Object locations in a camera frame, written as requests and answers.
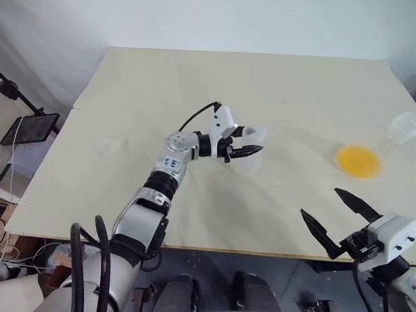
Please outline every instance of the table surface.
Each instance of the table surface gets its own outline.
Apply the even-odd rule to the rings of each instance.
[[[335,242],[366,225],[333,188],[380,213],[416,218],[416,144],[358,179],[333,161],[345,144],[371,146],[415,103],[382,60],[110,48],[79,97],[7,229],[68,238],[72,222],[108,231],[147,179],[164,138],[220,99],[241,125],[263,124],[263,167],[240,175],[220,161],[188,166],[168,218],[165,245],[324,259],[299,210]],[[210,112],[188,130],[208,128]],[[405,256],[416,261],[416,248]]]

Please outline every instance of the white cable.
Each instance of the white cable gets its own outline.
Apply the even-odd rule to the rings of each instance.
[[[20,256],[20,251],[15,246],[10,246],[15,251],[18,252],[18,254],[14,258],[4,258],[3,261],[10,261],[10,260],[16,260]]]
[[[10,203],[12,205],[13,205],[14,146],[16,144],[16,137],[18,136],[18,131],[19,131],[19,128],[20,128],[20,125],[21,125],[21,122],[23,121],[23,119],[24,119],[24,116],[22,116],[20,118],[18,127],[16,128],[16,132],[14,133],[13,145],[12,145],[12,173],[11,173],[11,176],[10,176]],[[10,238],[10,232],[7,232],[6,235],[7,235],[6,244],[3,246],[3,253],[1,254],[1,257],[0,257],[0,263],[3,260],[3,258],[5,257],[6,249],[7,249],[7,246],[8,246],[8,241],[9,241],[9,238]]]
[[[42,267],[42,266],[36,266],[36,265],[21,265],[19,263],[6,263],[7,265],[9,265],[10,267],[13,268],[35,268],[36,270],[38,269],[42,269],[42,270],[46,270],[46,269],[52,269],[52,268],[47,268],[47,267]]]
[[[6,243],[5,243],[5,245],[3,246],[3,252],[1,253],[0,263],[3,261],[3,258],[5,257],[5,253],[6,253],[6,249],[7,249],[7,245],[8,245],[8,240],[9,240],[9,238],[10,238],[10,233],[9,233],[9,232],[7,232],[7,233],[6,233],[6,235],[7,235],[7,238],[6,238]]]
[[[61,244],[60,242],[50,242],[49,244],[44,244],[42,247],[40,247],[32,257],[21,258],[21,259],[11,259],[8,262],[19,263],[19,262],[22,262],[22,261],[34,259],[38,255],[42,254],[42,252],[45,251],[45,248],[46,247],[51,246],[51,245],[59,245],[59,246],[62,246],[62,247],[64,247],[66,249],[66,251],[68,252],[68,254],[70,253],[69,250],[67,249],[67,247],[65,245]]]
[[[10,176],[10,203],[13,205],[13,176],[14,176],[14,145],[16,144],[16,138],[18,137],[18,131],[20,129],[21,122],[23,121],[24,116],[20,118],[16,132],[14,133],[13,145],[12,145],[12,175]]]

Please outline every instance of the floor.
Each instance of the floor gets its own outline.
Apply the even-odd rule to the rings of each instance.
[[[304,312],[305,303],[316,300],[335,301],[338,312],[365,311],[351,271],[316,273],[308,261],[234,253],[164,249],[162,254],[159,269],[141,272],[136,287],[147,287],[152,282],[163,285],[177,275],[191,274],[200,283],[200,311],[229,309],[228,295],[238,270],[262,277],[274,291],[282,312]],[[381,299],[364,279],[361,284],[374,312],[382,311]],[[153,304],[146,304],[144,311],[151,311]],[[124,311],[131,309],[132,303],[128,302]]]

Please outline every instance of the robotic arm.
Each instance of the robotic arm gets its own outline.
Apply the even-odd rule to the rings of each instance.
[[[159,252],[168,225],[166,217],[172,198],[185,176],[187,164],[200,157],[223,158],[228,163],[233,158],[247,157],[263,149],[262,146],[254,145],[233,148],[232,138],[241,137],[244,127],[235,123],[227,106],[214,102],[206,107],[211,106],[214,115],[209,132],[201,134],[179,131],[168,136],[163,156],[157,160],[144,186],[136,192],[117,218],[110,240],[111,271],[107,311],[123,309],[142,262],[155,257]],[[99,252],[83,263],[85,311],[97,309],[100,268]],[[71,310],[72,285],[72,277],[69,277],[45,299],[36,312],[74,311]]]
[[[338,246],[327,236],[325,228],[301,209],[311,234],[325,248],[329,258],[336,259],[347,252],[354,259],[354,281],[368,311],[372,309],[359,285],[357,271],[370,272],[367,283],[379,296],[389,299],[394,311],[416,311],[416,268],[410,267],[401,256],[415,242],[416,221],[394,213],[380,215],[361,198],[339,188],[335,191],[353,212],[370,222],[369,225],[343,239]]]

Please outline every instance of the plastic bottle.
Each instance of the plastic bottle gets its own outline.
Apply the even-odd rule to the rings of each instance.
[[[400,145],[416,137],[416,112],[405,112],[386,127],[385,136],[374,148],[346,146],[336,155],[337,164],[356,177],[374,177],[382,167],[382,161]]]

